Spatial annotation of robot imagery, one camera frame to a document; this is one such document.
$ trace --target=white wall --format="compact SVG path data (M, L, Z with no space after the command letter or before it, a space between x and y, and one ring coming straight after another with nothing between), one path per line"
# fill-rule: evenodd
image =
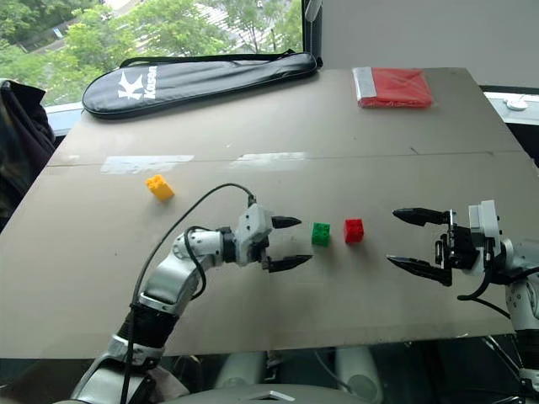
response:
M539 88L539 0L325 0L327 68L466 67Z

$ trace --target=green lego brick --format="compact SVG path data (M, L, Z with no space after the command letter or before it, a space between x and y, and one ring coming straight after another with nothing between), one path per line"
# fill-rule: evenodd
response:
M311 243L317 246L327 247L329 245L329 224L314 223L312 225Z

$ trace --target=red plastic bag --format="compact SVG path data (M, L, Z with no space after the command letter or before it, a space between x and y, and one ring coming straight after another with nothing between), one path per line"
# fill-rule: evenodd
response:
M356 67L352 72L360 107L426 108L432 104L421 69Z

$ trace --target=window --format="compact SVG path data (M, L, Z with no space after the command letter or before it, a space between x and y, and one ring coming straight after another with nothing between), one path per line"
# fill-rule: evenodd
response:
M302 0L1 0L0 77L80 101L133 56L302 50Z

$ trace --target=bag strap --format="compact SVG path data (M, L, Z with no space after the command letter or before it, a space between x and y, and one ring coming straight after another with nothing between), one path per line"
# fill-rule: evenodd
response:
M120 64L120 68L128 67L132 64L143 63L187 63L193 61L276 61L288 55L294 55L292 49L278 54L254 54L242 53L235 55L215 55L215 56L193 56L193 57L171 57L171 56L138 56L125 59Z

